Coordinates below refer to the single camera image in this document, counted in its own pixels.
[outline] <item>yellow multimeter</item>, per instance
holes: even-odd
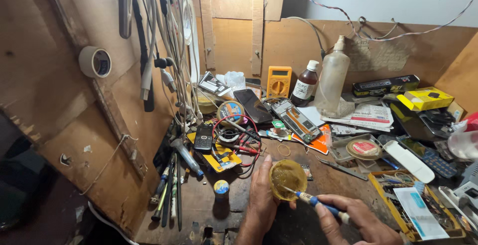
[[[290,66],[269,66],[266,98],[289,96],[292,68]]]

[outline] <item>brown glass bottle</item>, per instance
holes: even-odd
[[[291,94],[291,102],[295,106],[304,107],[309,103],[312,90],[314,90],[315,84],[317,83],[316,70],[318,64],[319,62],[310,60],[307,69],[299,75],[296,86]]]

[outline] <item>wooden wall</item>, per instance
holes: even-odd
[[[197,18],[198,34],[202,35]],[[350,25],[345,21],[310,20],[319,29],[324,49],[337,42],[339,35],[348,35],[347,50],[352,60],[344,91],[350,91],[351,84],[380,78],[415,74],[421,79],[421,87],[435,84],[445,73],[461,50],[468,44],[477,28],[446,27],[438,31],[405,36],[390,42],[369,42],[357,40],[351,34]],[[368,22],[364,28],[372,36],[384,35],[391,23]],[[420,32],[434,28],[433,25],[400,24],[391,36],[407,32]],[[267,85],[268,67],[271,65],[291,66],[293,81],[305,70],[309,60],[322,63],[317,37],[312,28],[300,20],[281,19],[264,24],[262,74],[253,76],[250,66],[252,21],[213,18],[216,70],[242,71],[246,77],[260,77]],[[199,37],[201,72],[204,66],[203,43]]]
[[[455,101],[467,112],[478,112],[478,34],[453,61],[435,86],[455,97]]]
[[[77,52],[49,0],[0,0],[0,108],[33,141],[39,153],[78,187],[87,189],[112,155],[118,141],[95,104],[90,82],[79,69]],[[155,111],[145,113],[140,94],[139,44],[135,22],[129,40],[118,34],[117,0],[68,0],[69,20],[81,36],[104,47],[113,69],[105,85],[149,170],[140,181],[121,149],[87,197],[130,237],[138,230],[159,176],[152,159],[172,120],[153,70]],[[158,39],[160,54],[164,46]],[[167,91],[167,96],[174,100]],[[90,146],[91,152],[85,151]],[[60,156],[72,158],[70,166]]]

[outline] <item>soldering iron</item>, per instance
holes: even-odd
[[[296,192],[296,191],[294,191],[290,188],[287,188],[283,185],[282,185],[282,187],[284,187],[286,190],[288,190],[290,192],[295,193],[296,196],[300,200],[310,204],[312,207],[315,207],[318,203],[320,203],[319,199],[316,196],[310,195],[310,194],[305,193],[305,192]],[[342,223],[355,226],[355,224],[353,223],[352,219],[350,219],[350,216],[347,212],[341,211],[341,210],[337,209],[336,207],[334,207],[332,205],[327,205],[327,204],[323,204],[323,203],[322,203],[322,205],[324,205],[332,213],[332,215],[336,219],[340,219],[342,221]]]

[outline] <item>hand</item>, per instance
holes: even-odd
[[[269,171],[272,168],[272,158],[267,155],[259,170],[252,175],[249,203],[246,217],[242,221],[236,245],[261,244],[267,231],[271,229],[281,201],[272,194],[269,181]],[[296,201],[290,201],[292,209],[296,209]]]
[[[317,196],[320,202],[332,204],[338,209],[347,211],[350,219],[357,225],[358,231],[362,234],[364,241],[355,243],[355,245],[402,245],[403,241],[400,235],[382,223],[359,199],[351,199],[338,195],[320,195]],[[320,226],[324,231],[328,242],[331,245],[348,245],[349,243],[342,237],[340,226],[332,213],[321,204],[315,206],[315,210],[320,218]]]

